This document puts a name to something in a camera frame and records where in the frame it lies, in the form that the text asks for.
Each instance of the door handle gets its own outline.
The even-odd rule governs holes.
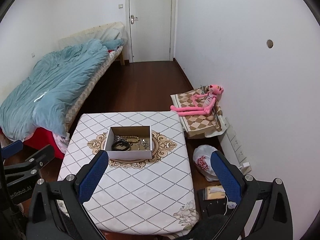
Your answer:
[[[134,21],[136,21],[136,20],[138,20],[137,17],[134,17],[134,15],[131,15],[131,16],[130,16],[130,22],[131,22],[131,24],[134,24]]]

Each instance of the white door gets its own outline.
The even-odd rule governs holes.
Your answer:
[[[133,62],[169,61],[171,0],[129,0]]]

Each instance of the metal screw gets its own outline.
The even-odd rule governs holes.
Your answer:
[[[44,179],[38,179],[38,182],[37,182],[39,185],[43,184],[44,183]]]
[[[72,181],[72,180],[74,180],[74,178],[75,178],[75,176],[70,174],[67,176],[67,181]]]
[[[246,175],[244,177],[247,181],[253,181],[253,177],[251,175]]]
[[[281,185],[282,184],[282,180],[281,179],[276,179],[276,184]]]

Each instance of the black bracelet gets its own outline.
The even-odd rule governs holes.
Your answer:
[[[117,149],[116,147],[118,145],[125,146],[125,149]],[[129,149],[130,149],[130,144],[127,141],[124,141],[124,140],[117,141],[111,146],[111,150],[112,151],[124,152],[124,151],[127,151]]]

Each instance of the stuffed animal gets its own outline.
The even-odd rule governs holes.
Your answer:
[[[208,93],[204,95],[195,95],[192,96],[192,102],[194,106],[191,107],[180,107],[176,108],[171,106],[170,109],[176,111],[179,116],[188,116],[188,115],[209,115],[214,107],[214,104],[217,101],[217,95],[221,95],[223,92],[223,87],[218,85],[210,85]],[[203,104],[203,107],[198,107],[196,99],[207,97],[206,101]]]

